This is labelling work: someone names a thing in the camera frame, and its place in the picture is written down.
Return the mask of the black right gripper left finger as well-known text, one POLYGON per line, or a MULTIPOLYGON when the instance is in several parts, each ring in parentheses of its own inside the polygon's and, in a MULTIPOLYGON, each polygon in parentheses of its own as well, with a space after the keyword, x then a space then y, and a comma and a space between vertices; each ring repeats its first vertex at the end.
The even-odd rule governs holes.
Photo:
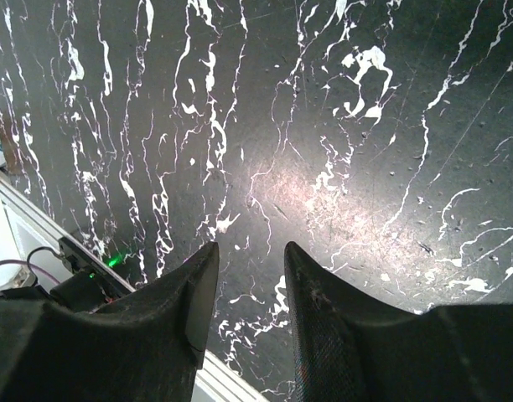
POLYGON ((189 401, 204 363, 220 251, 96 312, 0 301, 0 401, 189 401))

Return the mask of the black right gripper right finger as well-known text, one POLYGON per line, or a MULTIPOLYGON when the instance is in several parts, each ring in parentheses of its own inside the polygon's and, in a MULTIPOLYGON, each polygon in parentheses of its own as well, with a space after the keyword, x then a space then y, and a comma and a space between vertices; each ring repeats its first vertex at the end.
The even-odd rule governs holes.
POLYGON ((513 401, 513 304, 415 314, 284 251, 299 401, 513 401))

